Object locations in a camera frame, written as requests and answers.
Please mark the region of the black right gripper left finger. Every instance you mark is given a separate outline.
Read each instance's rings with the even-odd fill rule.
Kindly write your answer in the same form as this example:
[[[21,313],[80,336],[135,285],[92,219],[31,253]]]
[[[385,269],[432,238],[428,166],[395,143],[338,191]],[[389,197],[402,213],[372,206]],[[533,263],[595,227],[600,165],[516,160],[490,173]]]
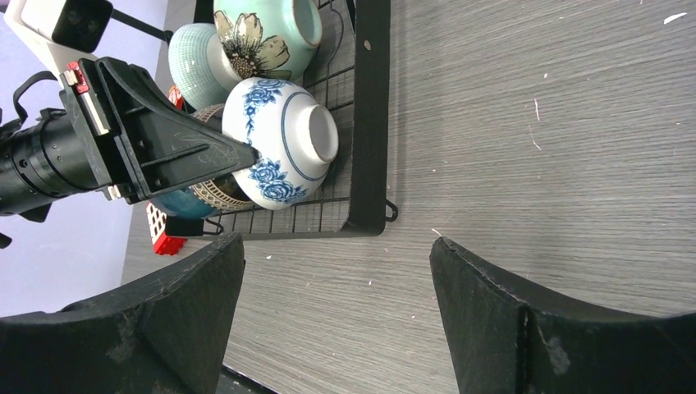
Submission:
[[[237,234],[54,312],[1,320],[4,393],[213,393],[245,271]]]

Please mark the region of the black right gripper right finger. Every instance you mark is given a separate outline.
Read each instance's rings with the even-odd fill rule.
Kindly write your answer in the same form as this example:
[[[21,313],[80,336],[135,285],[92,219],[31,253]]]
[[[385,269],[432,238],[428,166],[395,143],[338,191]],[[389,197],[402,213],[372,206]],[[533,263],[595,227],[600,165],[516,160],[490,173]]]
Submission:
[[[441,237],[429,262],[462,393],[692,393],[694,313],[656,318],[553,291]]]

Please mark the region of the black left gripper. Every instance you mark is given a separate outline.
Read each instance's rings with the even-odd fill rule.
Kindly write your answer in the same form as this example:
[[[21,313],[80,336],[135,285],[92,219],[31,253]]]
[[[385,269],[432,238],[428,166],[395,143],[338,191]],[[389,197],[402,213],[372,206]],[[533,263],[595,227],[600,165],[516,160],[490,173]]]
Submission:
[[[246,169],[259,152],[177,109],[142,67],[112,57],[95,62],[117,124],[116,147],[127,175],[127,199],[152,199]],[[38,123],[1,126],[1,215],[45,218],[51,204],[98,190],[82,143],[65,110],[44,108]]]

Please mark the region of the white blue floral bowl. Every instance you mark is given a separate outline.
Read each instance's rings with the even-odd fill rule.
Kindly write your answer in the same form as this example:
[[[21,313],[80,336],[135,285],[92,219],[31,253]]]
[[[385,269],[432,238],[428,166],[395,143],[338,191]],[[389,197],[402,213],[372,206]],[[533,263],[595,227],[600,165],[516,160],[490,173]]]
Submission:
[[[256,163],[233,177],[258,206],[281,210],[307,199],[324,182],[339,150],[330,111],[287,80],[252,77],[228,95],[222,133],[255,149]]]

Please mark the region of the black wire dish rack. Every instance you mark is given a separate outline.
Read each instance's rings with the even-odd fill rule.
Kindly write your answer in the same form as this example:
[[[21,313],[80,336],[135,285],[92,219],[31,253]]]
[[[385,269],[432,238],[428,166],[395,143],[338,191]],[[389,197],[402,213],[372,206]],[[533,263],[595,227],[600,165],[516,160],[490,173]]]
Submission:
[[[213,3],[199,1],[193,23],[213,21]],[[387,140],[391,4],[388,1],[315,1],[323,38],[303,76],[306,89],[332,114],[339,150],[322,185],[307,199],[281,210],[252,208],[209,218],[167,218],[170,236],[202,236],[214,217],[217,234],[246,240],[376,236],[388,206]]]

